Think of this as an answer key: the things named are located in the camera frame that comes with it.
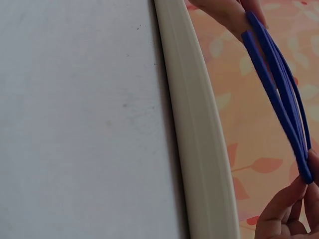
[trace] small dark spot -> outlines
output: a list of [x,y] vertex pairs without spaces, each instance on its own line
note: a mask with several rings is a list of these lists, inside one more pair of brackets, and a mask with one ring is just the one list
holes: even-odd
[[26,17],[25,13],[21,14],[19,18],[19,23],[21,23],[25,19],[25,17]]
[[107,120],[107,121],[106,121],[106,126],[107,126],[107,127],[111,127],[111,126],[112,126],[112,121]]

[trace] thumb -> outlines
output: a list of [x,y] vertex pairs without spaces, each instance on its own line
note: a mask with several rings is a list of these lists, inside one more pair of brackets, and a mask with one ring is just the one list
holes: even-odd
[[251,30],[243,6],[237,0],[190,0],[192,4],[225,26],[238,40]]
[[279,191],[261,213],[255,238],[269,239],[280,236],[287,214],[290,214],[292,206],[303,198],[306,188],[306,184],[298,177],[290,186]]
[[246,11],[252,11],[257,16],[257,18],[260,20],[260,22],[265,27],[267,27],[266,19],[265,19],[264,13],[260,7],[259,0],[240,0],[240,2]]
[[315,183],[319,186],[319,156],[313,149],[308,152],[308,166]]

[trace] blue elastic cord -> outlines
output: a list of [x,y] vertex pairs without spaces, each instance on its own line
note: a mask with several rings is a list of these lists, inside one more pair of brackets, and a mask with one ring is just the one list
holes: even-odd
[[268,72],[252,32],[246,31],[242,34],[244,45],[292,146],[299,174],[307,184],[310,184],[313,182],[313,177],[307,165],[307,158],[311,140],[298,88],[285,59],[265,27],[252,12],[246,15],[265,54],[272,76]]

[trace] finger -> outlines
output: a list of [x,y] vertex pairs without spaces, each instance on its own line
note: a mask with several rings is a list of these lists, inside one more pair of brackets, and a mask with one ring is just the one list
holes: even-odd
[[195,6],[225,26],[238,40],[241,34],[251,30],[243,6],[237,0],[191,0]]
[[319,185],[319,156],[313,149],[308,152],[308,165],[315,183]]
[[261,9],[259,0],[241,0],[241,4],[243,5],[243,8],[246,11],[252,11],[258,20],[264,25],[267,26],[266,24],[266,19],[265,15],[263,13],[263,10]]
[[306,185],[298,177],[290,186],[279,191],[261,213],[257,226],[258,239],[268,239],[282,233],[282,220],[287,211],[303,197]]
[[309,227],[311,231],[316,231],[319,226],[319,187],[315,183],[308,186],[304,201]]
[[283,221],[287,225],[287,231],[290,232],[290,235],[292,236],[298,234],[307,234],[305,226],[299,222],[301,208],[303,205],[303,197],[304,195],[299,197],[298,201],[296,201],[296,203],[292,206],[290,215],[288,216],[286,222]]

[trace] leaf pattern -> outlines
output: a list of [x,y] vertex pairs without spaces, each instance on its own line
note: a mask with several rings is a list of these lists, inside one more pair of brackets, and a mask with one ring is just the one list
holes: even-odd
[[258,219],[259,219],[259,216],[255,216],[255,217],[247,219],[246,222],[248,225],[253,226],[257,224]]
[[217,108],[218,110],[223,109],[229,102],[230,102],[231,94],[226,93],[221,96],[216,97],[216,103],[217,103]]
[[296,161],[294,161],[289,169],[289,182],[292,183],[299,175],[298,166]]
[[282,159],[259,158],[251,165],[251,168],[259,173],[271,173],[280,168],[282,164]]
[[288,39],[288,47],[292,51],[297,51],[299,49],[299,41],[296,36],[293,36]]
[[308,106],[307,110],[312,120],[319,122],[319,106]]
[[247,194],[243,184],[238,178],[233,177],[233,184],[234,184],[235,196],[237,200],[249,199],[249,195]]
[[296,77],[294,77],[294,80],[295,80],[296,85],[299,85],[299,81]]
[[237,146],[238,146],[237,143],[227,146],[229,164],[231,168],[234,166],[236,161]]
[[289,60],[287,60],[286,62],[288,64],[289,69],[291,70],[291,72],[292,73],[296,72],[297,67],[296,67],[295,63],[292,62],[292,61],[289,61]]
[[228,30],[225,30],[221,35],[220,38],[226,41],[230,41],[235,39],[235,36]]
[[305,56],[304,54],[300,53],[300,52],[294,52],[293,53],[293,57],[294,59],[300,63],[304,68],[308,68],[309,67],[309,60],[308,57]]
[[310,38],[310,42],[311,42],[311,47],[313,49],[313,53],[316,56],[319,56],[319,35],[313,35]]
[[319,89],[316,86],[306,84],[299,89],[299,92],[303,100],[310,100],[319,93]]
[[224,42],[219,37],[214,39],[209,45],[209,51],[213,58],[217,58],[220,56],[223,51]]
[[304,11],[304,14],[311,20],[319,22],[319,17],[312,11]]
[[253,70],[253,64],[248,55],[240,59],[239,67],[242,76],[249,74]]
[[263,6],[264,10],[273,10],[280,8],[281,4],[280,3],[269,3]]
[[300,1],[293,1],[293,5],[299,9],[303,9],[305,7]]

